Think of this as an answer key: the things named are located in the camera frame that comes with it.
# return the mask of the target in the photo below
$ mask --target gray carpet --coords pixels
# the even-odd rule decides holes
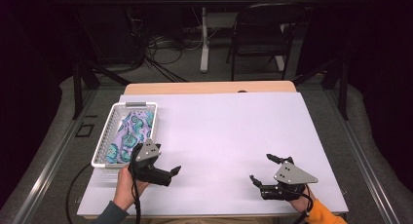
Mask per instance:
[[[170,71],[191,82],[199,81],[228,81],[230,79],[230,65],[225,63],[228,40],[217,37],[210,40],[210,59],[208,73],[200,73],[201,50],[185,50],[182,57],[173,64],[165,65]],[[293,74],[294,65],[299,55],[300,41],[294,44],[295,58],[292,59],[288,68],[288,73]],[[172,50],[159,50],[156,53],[157,61],[172,61],[179,56],[179,52]],[[264,59],[244,59],[240,60],[242,67],[236,75],[237,80],[278,80],[281,76],[275,71],[273,63],[268,64]],[[261,74],[251,74],[256,69],[262,71]],[[112,66],[111,69],[122,69],[122,66]],[[142,67],[121,74],[134,83],[168,82],[153,67]],[[68,79],[61,84],[63,98],[53,124],[50,127],[47,137],[39,148],[36,157],[30,168],[14,194],[5,204],[0,212],[2,223],[13,223],[24,204],[39,176],[44,171],[47,162],[54,155],[55,150],[63,139],[67,138],[67,150],[64,151],[61,162],[57,165],[56,174],[53,174],[52,181],[47,184],[44,196],[40,197],[39,203],[34,205],[32,215],[27,218],[31,223],[67,223],[65,215],[65,198],[70,182],[74,176],[91,161],[95,146],[103,129],[104,122],[111,105],[117,102],[119,95],[123,93],[124,87],[118,86],[112,80],[104,76],[98,76],[102,84],[98,91],[84,90],[84,95],[91,96],[91,104],[87,106],[82,118],[72,121],[74,110],[73,83]],[[318,131],[320,141],[324,147],[327,158],[336,175],[339,185],[346,194],[344,198],[349,207],[347,219],[349,223],[386,223],[371,193],[371,187],[366,183],[355,155],[351,149],[350,139],[345,132],[339,117],[336,114],[334,103],[331,104],[328,98],[329,91],[323,91],[319,86],[319,77],[306,82],[297,87],[308,105],[310,114]],[[362,104],[362,97],[353,88],[349,89],[348,111],[350,125],[352,126],[360,147],[365,152],[370,164],[374,168],[377,178],[383,185],[383,189],[396,213],[399,223],[413,223],[410,215],[410,207],[413,207],[413,195],[402,184],[398,182],[393,171],[386,163],[386,160],[375,147],[368,119]],[[72,126],[77,129],[83,126],[94,125],[89,137],[76,137],[67,135]],[[79,134],[87,134],[91,127],[83,127]],[[77,198],[84,193],[92,168],[87,168],[77,179],[71,191],[69,211],[74,223],[87,223],[88,221],[76,215],[79,203]],[[292,218],[281,218],[279,223],[291,223]]]

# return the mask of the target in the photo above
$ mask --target desk leg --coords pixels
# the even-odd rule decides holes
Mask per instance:
[[[203,54],[201,57],[201,72],[207,72],[209,59],[209,41],[207,40],[207,9],[203,8]]]

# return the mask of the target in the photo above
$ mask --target patterned cloth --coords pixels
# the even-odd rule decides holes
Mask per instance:
[[[150,137],[153,121],[154,113],[150,111],[131,112],[122,120],[115,140],[107,151],[107,163],[126,164],[130,162],[133,147]]]

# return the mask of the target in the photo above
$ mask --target white basket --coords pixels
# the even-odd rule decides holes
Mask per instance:
[[[108,164],[106,161],[107,150],[115,140],[119,127],[124,120],[133,111],[151,111],[154,113],[154,120],[152,123],[152,130],[150,138],[155,141],[156,122],[157,122],[157,103],[155,102],[119,102],[115,103],[107,117],[99,142],[97,143],[92,158],[92,166],[94,168],[103,168],[108,170],[119,169],[126,164]]]

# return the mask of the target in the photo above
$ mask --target wooden desk top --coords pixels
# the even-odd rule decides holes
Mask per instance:
[[[130,84],[125,88],[124,94],[237,93],[239,91],[297,92],[290,81],[242,81]]]

